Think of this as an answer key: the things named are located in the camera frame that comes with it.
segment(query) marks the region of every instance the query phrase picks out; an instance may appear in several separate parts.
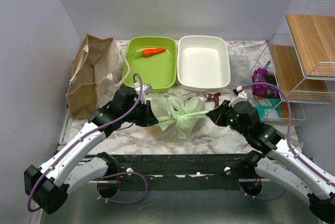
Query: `green plastic bag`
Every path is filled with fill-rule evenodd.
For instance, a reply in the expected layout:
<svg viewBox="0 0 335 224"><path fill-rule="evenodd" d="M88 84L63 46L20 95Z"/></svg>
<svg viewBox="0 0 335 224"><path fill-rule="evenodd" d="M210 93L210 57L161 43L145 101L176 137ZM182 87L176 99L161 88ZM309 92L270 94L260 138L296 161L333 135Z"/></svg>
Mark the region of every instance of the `green plastic bag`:
<svg viewBox="0 0 335 224"><path fill-rule="evenodd" d="M184 141L206 123L208 111L198 97L155 97L150 105L159 123L148 127L147 131L166 142Z"/></svg>

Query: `gray wall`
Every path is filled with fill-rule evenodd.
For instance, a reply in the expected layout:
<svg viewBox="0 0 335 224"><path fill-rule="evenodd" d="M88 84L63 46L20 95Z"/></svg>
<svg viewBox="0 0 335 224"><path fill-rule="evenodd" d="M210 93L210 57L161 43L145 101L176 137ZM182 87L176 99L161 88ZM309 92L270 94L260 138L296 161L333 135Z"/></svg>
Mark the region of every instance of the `gray wall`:
<svg viewBox="0 0 335 224"><path fill-rule="evenodd" d="M306 105L305 109L310 112L312 106ZM333 102L319 114L296 127L299 141L304 142L303 152L305 155L313 157L318 165L332 174L335 174L334 126L335 103Z"/></svg>
<svg viewBox="0 0 335 224"><path fill-rule="evenodd" d="M292 0L61 0L83 38L212 35L269 39Z"/></svg>
<svg viewBox="0 0 335 224"><path fill-rule="evenodd" d="M60 0L0 0L0 223L29 223L23 172L56 148L80 46Z"/></svg>

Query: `white plastic tray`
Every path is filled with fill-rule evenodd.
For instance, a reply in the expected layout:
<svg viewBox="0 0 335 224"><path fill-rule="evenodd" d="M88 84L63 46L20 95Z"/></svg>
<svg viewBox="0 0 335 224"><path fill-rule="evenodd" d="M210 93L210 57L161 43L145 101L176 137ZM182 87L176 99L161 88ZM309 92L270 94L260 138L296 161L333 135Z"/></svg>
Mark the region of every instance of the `white plastic tray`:
<svg viewBox="0 0 335 224"><path fill-rule="evenodd" d="M213 92L230 83L226 42L218 37L186 36L178 46L177 77L191 91Z"/></svg>

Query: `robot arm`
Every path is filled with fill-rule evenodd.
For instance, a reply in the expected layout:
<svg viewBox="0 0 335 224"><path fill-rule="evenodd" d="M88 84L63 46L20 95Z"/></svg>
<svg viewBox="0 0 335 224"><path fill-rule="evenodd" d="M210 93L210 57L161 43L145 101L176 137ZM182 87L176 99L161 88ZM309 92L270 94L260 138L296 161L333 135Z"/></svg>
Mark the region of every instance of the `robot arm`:
<svg viewBox="0 0 335 224"><path fill-rule="evenodd" d="M150 102L146 101L146 94L150 91L150 85L143 85L141 102L128 116L87 136L87 133L93 129L124 115L134 105L135 98L139 95L139 87L133 89L122 86L118 89L113 100L95 110L81 131L60 152L38 168L31 165L25 170L26 194L32 193L31 198L51 214L64 204L71 191L95 178L104 176L113 163L111 157L96 157L85 165L77 165L92 148L119 129L123 122L134 122L142 127L158 123L151 111Z"/></svg>
<svg viewBox="0 0 335 224"><path fill-rule="evenodd" d="M308 203L319 219L335 223L335 177L298 152L274 127L261 123L257 109L249 102L232 104L225 100L207 116L218 126L230 126L260 151L251 151L242 161L247 169L254 167L256 174L280 184Z"/></svg>

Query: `marble countertop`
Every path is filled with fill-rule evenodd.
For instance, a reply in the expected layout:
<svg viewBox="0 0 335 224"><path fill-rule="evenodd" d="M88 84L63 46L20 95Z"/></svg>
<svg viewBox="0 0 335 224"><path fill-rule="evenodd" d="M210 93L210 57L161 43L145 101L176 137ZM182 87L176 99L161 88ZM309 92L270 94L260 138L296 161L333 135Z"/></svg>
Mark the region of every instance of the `marble countertop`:
<svg viewBox="0 0 335 224"><path fill-rule="evenodd" d="M230 56L245 55L249 57L250 67L253 67L257 58L261 55L266 46L265 41L227 41L228 53ZM117 42L118 47L126 54L128 41ZM264 66L267 59L260 59L260 66ZM121 79L123 61L120 59L116 70L113 72L114 80ZM220 102L223 100L232 100L234 95L232 89L235 86L227 86L220 90ZM110 101L116 88L108 85L101 105ZM183 89L180 85L173 86L166 93L149 94L154 96L196 96L203 98L204 92L191 92ZM212 110L214 103L206 103L206 110ZM87 122L86 119L69 119L64 133L64 142L70 141ZM275 126L286 135L287 127ZM295 147L299 148L299 142L294 128L291 131L291 141ZM193 133L187 140L180 143L167 143L150 136L144 128L132 126L131 128L113 132L104 142L92 149L89 154L96 155L99 152L109 154L240 154L248 153L252 148L247 144L244 137L232 131L229 127L217 127L208 118L206 124L200 131Z"/></svg>

